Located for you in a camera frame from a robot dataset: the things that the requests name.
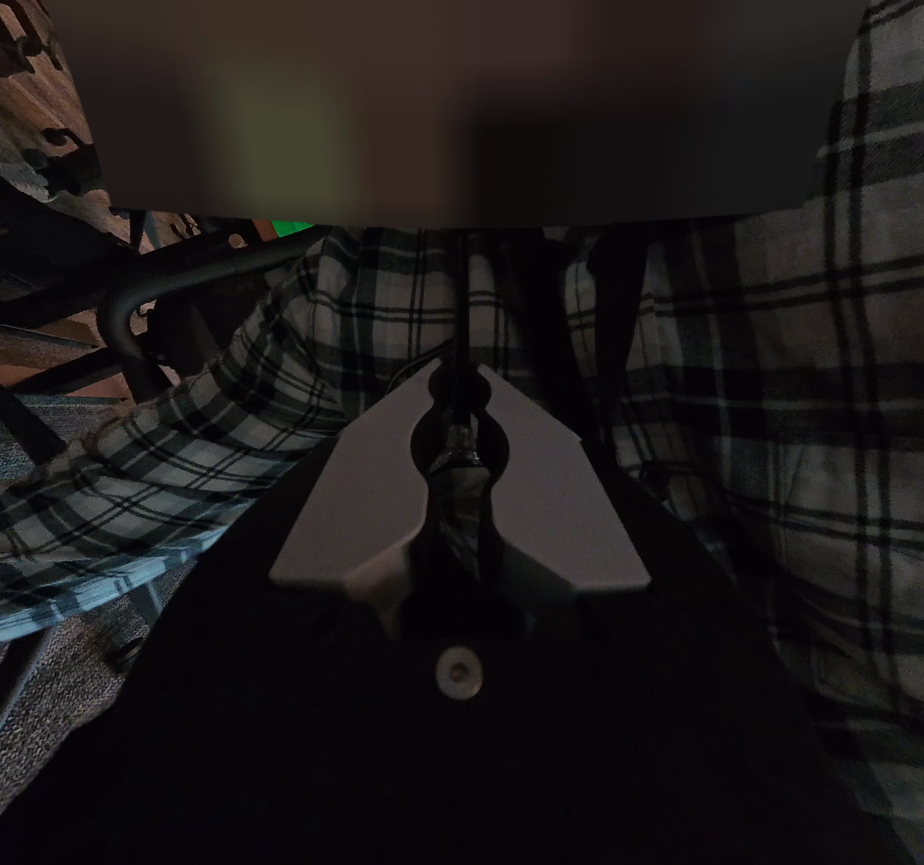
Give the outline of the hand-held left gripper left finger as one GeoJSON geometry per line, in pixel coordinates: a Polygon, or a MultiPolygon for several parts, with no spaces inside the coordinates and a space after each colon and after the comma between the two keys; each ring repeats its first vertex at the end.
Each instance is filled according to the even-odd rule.
{"type": "Polygon", "coordinates": [[[398,637],[451,380],[450,365],[428,363],[341,432],[271,567],[274,585],[367,605],[398,637]]]}

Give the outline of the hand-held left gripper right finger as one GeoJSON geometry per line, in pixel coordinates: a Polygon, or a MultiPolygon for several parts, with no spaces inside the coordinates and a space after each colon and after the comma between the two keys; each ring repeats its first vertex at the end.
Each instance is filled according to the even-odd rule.
{"type": "Polygon", "coordinates": [[[524,638],[543,610],[652,577],[577,433],[489,367],[468,369],[479,465],[479,595],[467,638],[524,638]]]}

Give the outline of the person's right forearm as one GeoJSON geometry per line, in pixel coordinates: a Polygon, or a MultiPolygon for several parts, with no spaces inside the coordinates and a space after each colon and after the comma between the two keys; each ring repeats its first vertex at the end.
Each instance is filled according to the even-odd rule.
{"type": "Polygon", "coordinates": [[[384,248],[368,230],[312,240],[201,374],[2,482],[3,645],[197,557],[375,402],[384,248]]]}

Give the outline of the black metal chair frame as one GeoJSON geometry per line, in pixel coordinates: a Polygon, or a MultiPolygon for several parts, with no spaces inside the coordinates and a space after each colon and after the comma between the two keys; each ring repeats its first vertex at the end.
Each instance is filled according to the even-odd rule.
{"type": "Polygon", "coordinates": [[[67,395],[122,374],[137,403],[155,399],[171,386],[164,366],[181,376],[198,374],[224,351],[238,325],[248,317],[244,304],[256,304],[269,288],[268,272],[286,274],[309,247],[322,240],[328,227],[312,227],[273,241],[230,247],[208,234],[209,245],[196,252],[181,250],[182,243],[138,257],[116,275],[99,275],[99,284],[80,282],[23,298],[26,307],[2,313],[3,326],[14,327],[10,317],[56,316],[77,303],[95,304],[97,329],[103,346],[73,361],[27,377],[6,390],[14,395],[67,395]],[[232,313],[219,317],[229,327],[214,332],[193,317],[196,303],[215,286],[243,286],[243,300],[232,301],[232,313]]]}

